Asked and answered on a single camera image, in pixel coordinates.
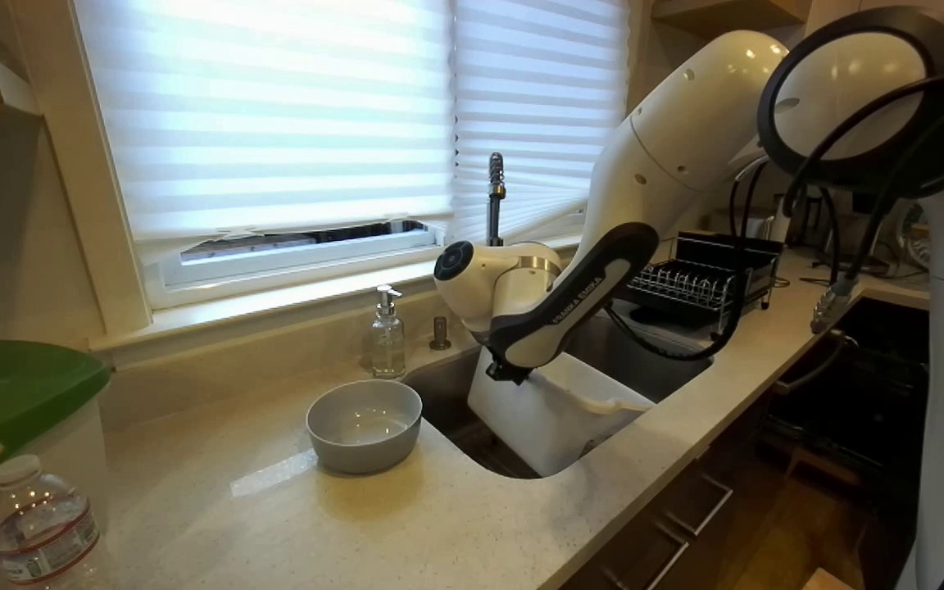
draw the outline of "sink basin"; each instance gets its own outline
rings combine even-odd
[[[709,368],[641,349],[607,313],[577,327],[566,349],[520,387],[488,380],[484,362],[488,354],[463,349],[411,371],[406,383],[446,438],[511,478],[566,467]]]

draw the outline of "window sill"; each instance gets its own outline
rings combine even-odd
[[[545,244],[556,249],[561,254],[575,252],[577,237],[541,239]],[[125,348],[141,348],[165,338],[197,333],[222,324],[251,324],[259,316],[311,307],[311,304],[333,304],[342,297],[367,293],[377,286],[417,286],[431,277],[431,257],[413,265],[393,265],[379,271],[361,271],[327,281],[307,281],[293,288],[256,292],[242,297],[203,301],[187,307],[155,311],[151,322],[136,330],[108,333],[92,342],[94,354],[112,354]]]

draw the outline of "countertop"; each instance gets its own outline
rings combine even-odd
[[[307,402],[357,371],[236,389],[108,431],[115,586],[556,586],[812,342],[818,286],[785,254],[766,311],[713,362],[551,478],[501,478],[431,422],[383,474],[315,466]],[[923,286],[859,293],[927,304]]]

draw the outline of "drawer handle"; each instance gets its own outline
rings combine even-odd
[[[734,488],[697,473],[700,481],[709,481],[712,488],[721,491],[721,498],[709,507],[709,513],[694,525],[688,525],[685,517],[679,517],[674,510],[664,510],[667,522],[674,522],[679,527],[685,527],[688,535],[700,536],[700,532],[712,525],[713,513],[721,513],[721,507],[732,502]]]
[[[662,564],[662,569],[644,584],[644,590],[656,590],[667,569],[679,564],[679,556],[693,546],[693,541],[679,536],[674,532],[667,532],[662,522],[656,522],[656,527],[674,545],[674,549],[667,553],[667,559]],[[615,590],[632,590],[615,569],[603,567],[603,575],[611,586]]]

